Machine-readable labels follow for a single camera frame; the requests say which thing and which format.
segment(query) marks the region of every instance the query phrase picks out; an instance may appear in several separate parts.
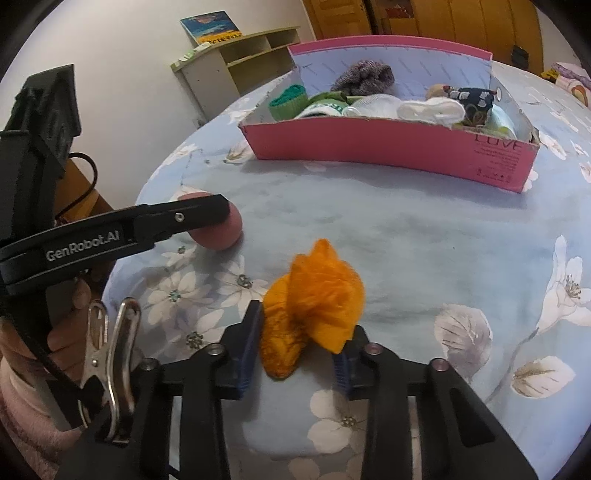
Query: white wall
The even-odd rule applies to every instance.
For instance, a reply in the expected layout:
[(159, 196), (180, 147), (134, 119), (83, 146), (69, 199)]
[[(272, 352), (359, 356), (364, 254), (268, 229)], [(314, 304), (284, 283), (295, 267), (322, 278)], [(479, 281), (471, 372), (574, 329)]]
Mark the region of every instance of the white wall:
[(73, 63), (82, 120), (73, 149), (95, 159), (113, 207), (133, 204), (201, 117), (169, 67), (191, 49), (179, 19), (218, 10), (244, 34), (300, 25), (302, 41), (313, 39), (301, 0), (64, 0), (0, 82), (0, 129), (29, 75)]
[(566, 63), (574, 63), (581, 66), (580, 60), (574, 54), (573, 49), (570, 48), (569, 43), (552, 23), (548, 16), (543, 14), (539, 9), (538, 18), (540, 20), (540, 30), (542, 32), (542, 46), (544, 48), (544, 69), (549, 69), (553, 63), (563, 61)]

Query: light blue bedsheet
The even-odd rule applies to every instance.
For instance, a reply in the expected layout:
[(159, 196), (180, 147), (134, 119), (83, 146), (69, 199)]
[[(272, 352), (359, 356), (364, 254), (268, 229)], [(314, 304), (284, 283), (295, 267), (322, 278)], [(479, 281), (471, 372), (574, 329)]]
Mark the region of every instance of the light blue bedsheet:
[[(414, 361), (447, 356), (551, 479), (591, 423), (591, 112), (529, 73), (493, 73), (545, 144), (523, 194), (402, 168), (253, 159), (237, 123), (267, 85), (191, 135), (138, 198), (221, 193), (242, 214), (241, 243), (213, 252), (176, 235), (120, 260), (105, 303), (114, 312), (138, 298), (144, 353), (183, 359), (328, 238), (363, 279), (369, 338)], [(334, 388), (319, 348), (284, 382), (258, 367), (247, 398), (225, 404), (233, 478), (358, 479), (366, 406)]]

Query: electrical cord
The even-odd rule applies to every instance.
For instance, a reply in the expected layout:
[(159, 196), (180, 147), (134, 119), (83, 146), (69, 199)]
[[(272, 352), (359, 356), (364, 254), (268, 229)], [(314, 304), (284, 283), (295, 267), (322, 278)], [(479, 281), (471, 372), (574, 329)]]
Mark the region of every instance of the electrical cord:
[(37, 358), (39, 363), (45, 367), (45, 369), (61, 383), (64, 389), (66, 389), (72, 396), (80, 400), (84, 406), (93, 414), (100, 410), (100, 402), (92, 397), (87, 391), (80, 388), (76, 382), (74, 382), (66, 373), (56, 365), (56, 363), (49, 357), (46, 350), (37, 342), (30, 334), (26, 327), (27, 323), (21, 319), (21, 321), (15, 321), (14, 315), (11, 312), (7, 304), (6, 298), (0, 296), (0, 313), (3, 317), (7, 318), (17, 331), (18, 336), (22, 339), (27, 348)]
[(56, 215), (56, 219), (61, 218), (64, 215), (64, 213), (70, 211), (72, 208), (74, 208), (76, 205), (78, 205), (82, 200), (84, 200), (85, 198), (87, 198), (88, 195), (90, 195), (92, 193), (92, 191), (95, 189), (96, 182), (99, 179), (99, 171), (96, 168), (96, 163), (88, 155), (86, 155), (85, 153), (81, 153), (81, 152), (72, 152), (72, 153), (70, 153), (69, 158), (81, 158), (82, 160), (86, 160), (86, 162), (88, 162), (88, 164), (92, 168), (93, 179), (92, 179), (92, 182), (90, 184), (90, 187), (88, 187), (88, 189), (82, 195), (80, 195), (76, 200), (74, 200), (73, 202), (69, 203), (64, 208), (62, 208), (59, 211), (59, 213)]

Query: wooden wardrobe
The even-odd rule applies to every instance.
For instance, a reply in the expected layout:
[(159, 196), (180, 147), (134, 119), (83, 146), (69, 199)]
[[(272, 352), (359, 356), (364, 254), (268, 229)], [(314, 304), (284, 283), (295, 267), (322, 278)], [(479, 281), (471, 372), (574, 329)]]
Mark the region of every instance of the wooden wardrobe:
[(316, 38), (415, 35), (491, 51), (512, 64), (518, 46), (529, 70), (544, 70), (538, 14), (530, 0), (303, 0)]

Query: metal clip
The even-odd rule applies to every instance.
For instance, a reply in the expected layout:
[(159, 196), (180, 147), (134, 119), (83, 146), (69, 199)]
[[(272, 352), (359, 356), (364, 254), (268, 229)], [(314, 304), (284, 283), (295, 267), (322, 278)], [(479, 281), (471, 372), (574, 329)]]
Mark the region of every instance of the metal clip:
[[(91, 393), (103, 394), (111, 410), (111, 424), (104, 438), (107, 442), (126, 442), (122, 423), (130, 420), (135, 400), (129, 379), (132, 369), (135, 336), (141, 309), (132, 298), (119, 307), (113, 332), (109, 334), (109, 318), (105, 305), (95, 300), (88, 310), (86, 355), (80, 386)], [(92, 422), (89, 412), (78, 402), (80, 415), (86, 427)]]

